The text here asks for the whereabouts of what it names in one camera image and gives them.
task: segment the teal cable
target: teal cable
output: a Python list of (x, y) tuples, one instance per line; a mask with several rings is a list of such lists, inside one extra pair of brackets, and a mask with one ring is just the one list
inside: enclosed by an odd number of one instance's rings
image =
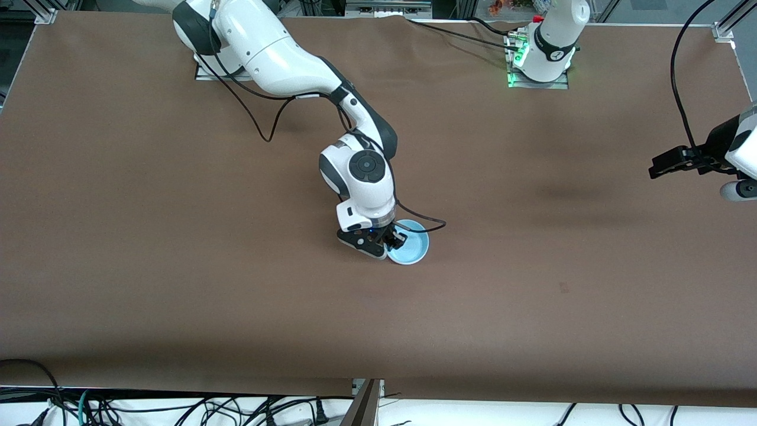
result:
[(79, 398), (79, 426), (84, 426), (84, 401), (87, 397), (87, 392), (89, 392), (89, 389), (82, 392), (82, 397)]

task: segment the gray floor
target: gray floor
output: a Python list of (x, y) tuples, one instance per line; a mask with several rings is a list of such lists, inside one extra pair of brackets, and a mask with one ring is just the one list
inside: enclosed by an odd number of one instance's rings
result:
[[(699, 14), (694, 23), (710, 24), (725, 16), (737, 0), (718, 0)], [(684, 23), (702, 0), (622, 0), (608, 22)], [(745, 17), (734, 30), (736, 54), (752, 100), (757, 97), (757, 11)]]

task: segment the blue plate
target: blue plate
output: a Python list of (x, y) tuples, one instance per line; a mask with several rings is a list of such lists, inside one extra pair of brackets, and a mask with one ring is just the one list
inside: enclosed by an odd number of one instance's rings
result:
[[(400, 219), (398, 224), (402, 224), (413, 230), (424, 230), (423, 225), (411, 219)], [(399, 249), (389, 250), (389, 258), (400, 265), (412, 265), (421, 260), (428, 252), (428, 234), (408, 232), (407, 230), (397, 227), (397, 232), (407, 235), (405, 244)]]

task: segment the brown tabletop surface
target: brown tabletop surface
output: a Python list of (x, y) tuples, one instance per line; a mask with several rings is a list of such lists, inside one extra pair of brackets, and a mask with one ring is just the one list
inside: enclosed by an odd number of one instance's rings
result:
[[(0, 117), (2, 358), (67, 386), (757, 406), (757, 210), (646, 172), (686, 143), (678, 28), (586, 28), (562, 91), (399, 17), (285, 25), (397, 131), (400, 199), (449, 222), (428, 255), (337, 241), (328, 101), (266, 144), (169, 15), (60, 13)], [(709, 29), (678, 72), (701, 143), (749, 104)], [(268, 129), (279, 104), (242, 97)]]

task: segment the robotic arm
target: robotic arm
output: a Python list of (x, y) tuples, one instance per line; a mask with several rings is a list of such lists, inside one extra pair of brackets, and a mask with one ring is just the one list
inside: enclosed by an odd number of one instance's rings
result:
[(217, 55), (225, 62), (230, 50), (235, 63), (227, 69), (240, 65), (261, 89), (275, 96), (317, 92), (344, 111), (355, 127), (319, 157), (323, 179), (346, 199), (336, 208), (338, 238), (375, 258), (403, 245), (407, 235), (394, 226), (388, 164), (397, 134), (349, 80), (302, 49), (261, 0), (187, 0), (173, 9), (173, 21), (179, 38), (208, 64), (217, 63)]
[(652, 159), (650, 177), (696, 169), (699, 174), (717, 171), (737, 180), (720, 188), (728, 201), (757, 199), (757, 102), (743, 113), (712, 129), (707, 142), (692, 149), (677, 146)]

